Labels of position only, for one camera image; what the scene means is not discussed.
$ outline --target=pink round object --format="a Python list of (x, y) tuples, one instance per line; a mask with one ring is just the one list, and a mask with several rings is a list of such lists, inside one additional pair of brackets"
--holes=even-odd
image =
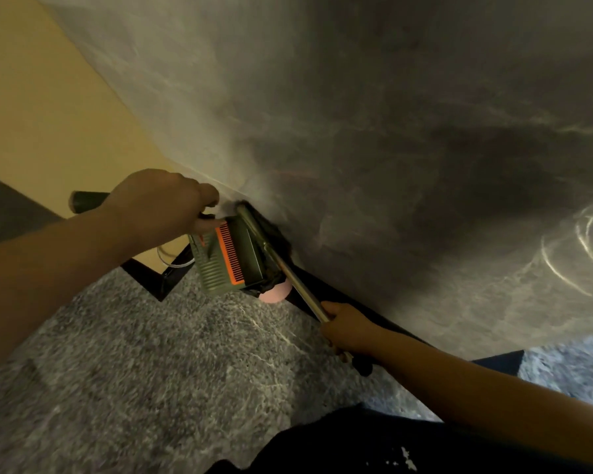
[(277, 284), (277, 286), (273, 287), (270, 291), (259, 294), (259, 300), (268, 304), (278, 303), (286, 299), (288, 294), (290, 294), (290, 291), (292, 291), (292, 283), (290, 282), (290, 279), (286, 279), (281, 284)]

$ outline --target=white cable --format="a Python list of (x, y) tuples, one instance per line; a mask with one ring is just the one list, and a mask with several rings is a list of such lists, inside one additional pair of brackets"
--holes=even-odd
[(195, 258), (193, 258), (191, 261), (188, 261), (184, 264), (170, 264), (167, 263), (164, 259), (162, 259), (162, 247), (157, 247), (156, 248), (156, 253), (158, 254), (158, 258), (160, 259), (160, 261), (165, 265), (168, 266), (170, 268), (186, 268), (187, 266), (191, 266), (193, 263), (195, 263)]

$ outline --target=gray stone floor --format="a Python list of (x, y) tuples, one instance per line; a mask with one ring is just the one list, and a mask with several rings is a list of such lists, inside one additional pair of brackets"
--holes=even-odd
[[(54, 219), (0, 184), (0, 239)], [(528, 351), (521, 377), (593, 403), (593, 337)], [(434, 418), (382, 370), (341, 365), (288, 303), (208, 298), (193, 270), (159, 303), (117, 269), (0, 367), (0, 472), (246, 466), (279, 430), (361, 401)]]

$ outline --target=hand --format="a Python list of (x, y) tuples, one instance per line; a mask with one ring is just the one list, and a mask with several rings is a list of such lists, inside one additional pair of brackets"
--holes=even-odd
[(321, 333), (335, 347), (336, 354), (342, 350), (371, 356), (372, 346), (382, 328), (350, 304), (324, 301), (321, 305), (331, 318), (321, 324)]
[(202, 233), (223, 221), (198, 219), (206, 206), (215, 206), (219, 193), (179, 173), (144, 169), (133, 173), (97, 208), (115, 215), (137, 242), (136, 254), (183, 234)]

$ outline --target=beige wall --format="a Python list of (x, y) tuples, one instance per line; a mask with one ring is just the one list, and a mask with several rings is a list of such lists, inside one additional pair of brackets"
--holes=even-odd
[[(0, 180), (69, 217), (71, 191), (110, 191), (146, 167), (172, 169), (47, 11), (0, 0)], [(137, 259), (164, 270), (153, 250)]]

